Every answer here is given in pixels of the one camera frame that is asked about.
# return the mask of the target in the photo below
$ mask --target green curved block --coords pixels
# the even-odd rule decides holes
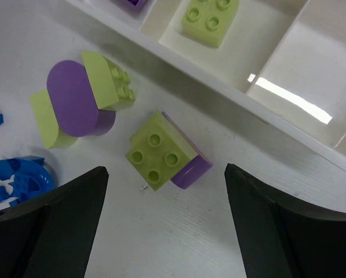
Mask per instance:
[[[182,18],[183,30],[219,47],[238,10],[239,0],[191,0]]]
[[[154,191],[198,155],[160,112],[130,138],[130,144],[126,158]]]
[[[136,99],[127,72],[95,51],[81,53],[98,109],[119,111]]]
[[[46,89],[31,95],[30,103],[45,148],[69,147],[76,142],[76,137],[60,130]]]

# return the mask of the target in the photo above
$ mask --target purple block in tray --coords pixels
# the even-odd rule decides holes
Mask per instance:
[[[73,137],[102,135],[114,125],[116,113],[97,108],[85,67],[75,61],[57,63],[46,81],[58,125]]]
[[[147,2],[147,0],[124,0],[124,2],[135,9],[141,9],[144,3]]]
[[[203,155],[203,153],[192,143],[192,141],[184,134],[184,132],[173,122],[172,119],[162,112],[164,117],[179,131],[184,139],[189,142],[193,149],[198,153],[198,156],[193,158],[182,170],[180,170],[171,181],[181,189],[187,189],[191,184],[204,175],[213,164]]]

